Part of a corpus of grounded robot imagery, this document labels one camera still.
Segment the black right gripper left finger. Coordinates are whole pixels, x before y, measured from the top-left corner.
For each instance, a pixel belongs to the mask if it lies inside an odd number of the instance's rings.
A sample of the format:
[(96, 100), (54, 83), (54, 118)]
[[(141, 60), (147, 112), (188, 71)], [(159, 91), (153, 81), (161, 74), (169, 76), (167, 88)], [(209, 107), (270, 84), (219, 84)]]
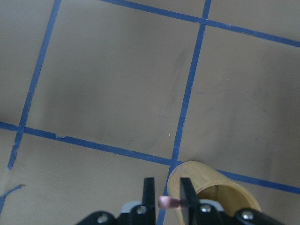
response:
[(142, 193), (142, 217), (145, 225), (156, 224), (156, 198), (154, 178), (145, 178)]

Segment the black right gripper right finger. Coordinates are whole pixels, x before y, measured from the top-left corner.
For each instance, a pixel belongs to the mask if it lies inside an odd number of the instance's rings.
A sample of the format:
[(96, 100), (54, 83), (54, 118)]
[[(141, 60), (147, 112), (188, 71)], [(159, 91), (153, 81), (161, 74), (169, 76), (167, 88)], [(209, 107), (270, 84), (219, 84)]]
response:
[(196, 225), (199, 199), (190, 178), (180, 178), (180, 208), (183, 223)]

